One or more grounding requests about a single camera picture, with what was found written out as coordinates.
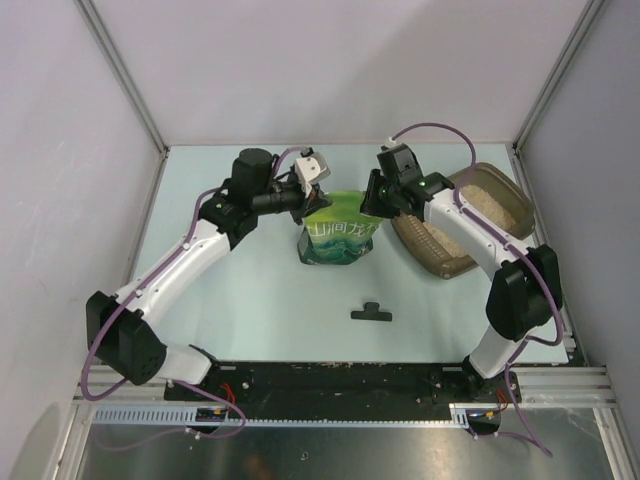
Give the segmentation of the green litter bag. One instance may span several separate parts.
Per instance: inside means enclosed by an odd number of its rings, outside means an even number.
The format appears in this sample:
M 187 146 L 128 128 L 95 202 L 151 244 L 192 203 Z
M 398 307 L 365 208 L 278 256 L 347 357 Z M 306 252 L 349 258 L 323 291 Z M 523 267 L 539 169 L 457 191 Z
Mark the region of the green litter bag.
M 373 235 L 383 218 L 360 212 L 361 191 L 334 191 L 327 196 L 332 204 L 304 219 L 297 243 L 299 260 L 305 265 L 353 264 L 373 249 Z

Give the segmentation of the black bag clip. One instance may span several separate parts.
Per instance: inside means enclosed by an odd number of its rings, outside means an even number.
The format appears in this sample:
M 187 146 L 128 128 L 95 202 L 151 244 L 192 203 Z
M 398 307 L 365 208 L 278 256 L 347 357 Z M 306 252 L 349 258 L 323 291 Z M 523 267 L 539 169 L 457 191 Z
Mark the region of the black bag clip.
M 380 309 L 377 302 L 365 302 L 360 310 L 350 312 L 350 318 L 361 321 L 391 322 L 393 314 Z

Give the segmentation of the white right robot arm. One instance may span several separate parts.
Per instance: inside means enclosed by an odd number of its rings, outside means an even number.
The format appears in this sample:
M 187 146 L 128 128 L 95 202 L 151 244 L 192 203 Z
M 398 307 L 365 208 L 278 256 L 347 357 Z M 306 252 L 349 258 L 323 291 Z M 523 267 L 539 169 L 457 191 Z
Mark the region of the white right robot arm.
M 458 185 L 442 174 L 424 174 L 411 148 L 388 141 L 377 155 L 361 203 L 362 213 L 393 219 L 413 216 L 456 241 L 491 282 L 485 313 L 489 325 L 465 358 L 463 393 L 484 401 L 496 376 L 534 340 L 534 330 L 556 325 L 551 345 L 563 340 L 558 257 L 543 244 L 533 248 L 508 234 L 473 207 Z

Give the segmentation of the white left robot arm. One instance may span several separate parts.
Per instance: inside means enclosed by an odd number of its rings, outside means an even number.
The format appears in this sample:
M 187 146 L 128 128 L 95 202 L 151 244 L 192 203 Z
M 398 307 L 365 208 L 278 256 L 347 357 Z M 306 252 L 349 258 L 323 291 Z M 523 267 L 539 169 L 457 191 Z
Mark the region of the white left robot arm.
M 281 156 L 260 148 L 242 150 L 221 186 L 198 196 L 186 233 L 169 252 L 116 293 L 97 291 L 88 299 L 90 359 L 134 385 L 154 378 L 178 380 L 202 400 L 219 392 L 221 376 L 211 369 L 210 354 L 161 340 L 155 329 L 182 292 L 254 231 L 260 217 L 288 213 L 301 223 L 330 205 L 320 189 L 330 174 L 323 156 L 310 147 L 286 152 L 297 157 L 279 176 Z

